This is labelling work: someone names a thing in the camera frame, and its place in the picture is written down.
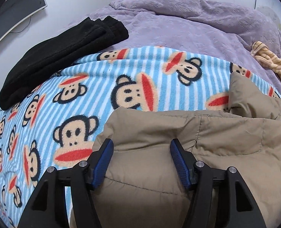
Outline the beige puffer jacket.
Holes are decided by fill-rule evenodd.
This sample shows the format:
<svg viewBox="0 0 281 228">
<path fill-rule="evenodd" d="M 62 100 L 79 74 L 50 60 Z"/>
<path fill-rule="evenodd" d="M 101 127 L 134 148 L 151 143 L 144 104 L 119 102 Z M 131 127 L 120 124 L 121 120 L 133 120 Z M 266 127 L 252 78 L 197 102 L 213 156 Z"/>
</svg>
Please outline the beige puffer jacket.
<svg viewBox="0 0 281 228">
<path fill-rule="evenodd" d="M 114 154 L 94 203 L 103 227 L 181 227 L 191 194 L 184 191 L 170 142 L 211 167 L 234 166 L 251 190 L 267 227 L 281 223 L 281 98 L 263 94 L 248 78 L 230 76 L 229 110 L 143 112 L 116 109 L 97 138 L 93 118 L 64 131 L 82 159 L 106 138 Z"/>
</svg>

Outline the blue monkey print blanket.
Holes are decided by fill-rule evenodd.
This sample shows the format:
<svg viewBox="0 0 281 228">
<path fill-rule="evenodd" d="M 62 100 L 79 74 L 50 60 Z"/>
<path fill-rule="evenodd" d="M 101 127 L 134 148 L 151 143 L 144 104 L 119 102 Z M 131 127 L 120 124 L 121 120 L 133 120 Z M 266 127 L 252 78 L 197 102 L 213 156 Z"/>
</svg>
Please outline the blue monkey print blanket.
<svg viewBox="0 0 281 228">
<path fill-rule="evenodd" d="M 229 110 L 230 76 L 250 79 L 281 98 L 268 82 L 235 63 L 159 46 L 84 56 L 37 86 L 21 103 L 0 108 L 0 217 L 17 227 L 29 197 L 49 166 L 84 160 L 65 145 L 64 131 L 93 118 L 98 131 L 118 108 L 143 112 Z"/>
</svg>

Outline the black folded garment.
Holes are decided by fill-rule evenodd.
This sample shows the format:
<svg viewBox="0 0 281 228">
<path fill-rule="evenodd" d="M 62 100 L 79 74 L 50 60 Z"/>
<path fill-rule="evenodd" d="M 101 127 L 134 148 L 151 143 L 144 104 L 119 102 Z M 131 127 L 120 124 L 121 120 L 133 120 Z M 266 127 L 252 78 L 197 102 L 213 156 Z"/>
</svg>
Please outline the black folded garment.
<svg viewBox="0 0 281 228">
<path fill-rule="evenodd" d="M 58 36 L 40 42 L 29 49 L 7 74 L 0 91 L 0 108 L 10 109 L 58 70 L 128 37 L 124 24 L 111 16 L 95 21 L 87 17 Z"/>
</svg>

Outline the beige striped knit garment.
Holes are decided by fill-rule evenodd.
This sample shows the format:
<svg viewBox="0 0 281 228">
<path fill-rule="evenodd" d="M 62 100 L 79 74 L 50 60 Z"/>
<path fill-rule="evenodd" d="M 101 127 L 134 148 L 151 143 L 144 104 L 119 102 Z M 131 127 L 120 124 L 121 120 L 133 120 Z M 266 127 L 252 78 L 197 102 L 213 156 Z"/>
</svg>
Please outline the beige striped knit garment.
<svg viewBox="0 0 281 228">
<path fill-rule="evenodd" d="M 250 54 L 262 67 L 270 68 L 281 80 L 281 58 L 270 51 L 264 43 L 254 42 Z"/>
</svg>

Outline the purple duvet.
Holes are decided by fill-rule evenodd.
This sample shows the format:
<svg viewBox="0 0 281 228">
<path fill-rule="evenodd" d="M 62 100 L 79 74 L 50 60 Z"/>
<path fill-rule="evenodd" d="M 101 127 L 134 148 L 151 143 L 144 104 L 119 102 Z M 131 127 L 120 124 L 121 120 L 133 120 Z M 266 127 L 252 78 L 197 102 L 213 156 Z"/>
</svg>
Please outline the purple duvet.
<svg viewBox="0 0 281 228">
<path fill-rule="evenodd" d="M 250 53 L 252 44 L 261 41 L 281 57 L 281 31 L 257 10 L 206 0 L 112 0 L 88 14 L 92 20 L 107 16 L 129 32 L 115 49 L 164 46 L 213 56 L 252 71 L 281 93 L 277 75 Z"/>
</svg>

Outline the round plush cushion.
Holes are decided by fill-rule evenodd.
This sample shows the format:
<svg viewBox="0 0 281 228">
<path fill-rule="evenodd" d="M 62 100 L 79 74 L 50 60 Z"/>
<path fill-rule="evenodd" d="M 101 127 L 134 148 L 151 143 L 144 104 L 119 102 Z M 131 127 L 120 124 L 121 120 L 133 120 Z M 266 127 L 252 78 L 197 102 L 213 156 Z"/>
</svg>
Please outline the round plush cushion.
<svg viewBox="0 0 281 228">
<path fill-rule="evenodd" d="M 268 6 L 259 6 L 256 8 L 256 10 L 258 10 L 260 13 L 264 14 L 265 16 L 267 16 L 268 18 L 270 18 L 277 26 L 277 28 L 279 30 L 281 30 L 281 21 L 280 18 L 278 17 L 278 15 L 276 14 L 276 12 L 274 12 L 274 10 L 272 10 L 270 7 Z"/>
</svg>

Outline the wall mounted monitor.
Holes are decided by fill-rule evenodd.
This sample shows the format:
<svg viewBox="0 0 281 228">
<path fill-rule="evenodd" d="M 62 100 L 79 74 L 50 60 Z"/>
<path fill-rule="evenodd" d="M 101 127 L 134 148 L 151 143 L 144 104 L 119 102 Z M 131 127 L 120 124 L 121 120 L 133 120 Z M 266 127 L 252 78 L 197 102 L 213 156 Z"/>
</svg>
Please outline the wall mounted monitor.
<svg viewBox="0 0 281 228">
<path fill-rule="evenodd" d="M 6 0 L 0 8 L 0 41 L 21 22 L 46 7 L 46 0 Z"/>
</svg>

